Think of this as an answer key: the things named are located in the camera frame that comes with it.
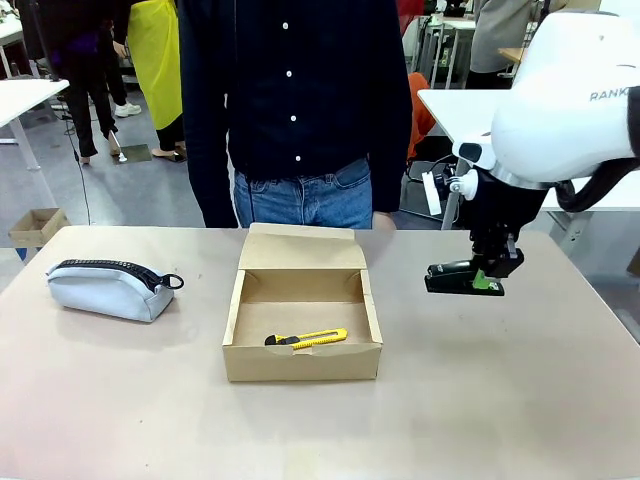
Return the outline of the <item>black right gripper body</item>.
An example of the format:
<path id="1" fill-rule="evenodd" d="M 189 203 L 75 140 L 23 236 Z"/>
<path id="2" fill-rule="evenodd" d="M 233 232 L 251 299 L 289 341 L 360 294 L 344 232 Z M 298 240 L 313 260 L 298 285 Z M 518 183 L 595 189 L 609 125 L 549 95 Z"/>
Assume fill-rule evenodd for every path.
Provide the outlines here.
<path id="1" fill-rule="evenodd" d="M 521 229 L 539 213 L 547 190 L 523 189 L 505 184 L 484 170 L 478 176 L 476 193 L 468 201 L 467 228 L 475 245 L 502 244 L 509 236 L 518 241 Z"/>

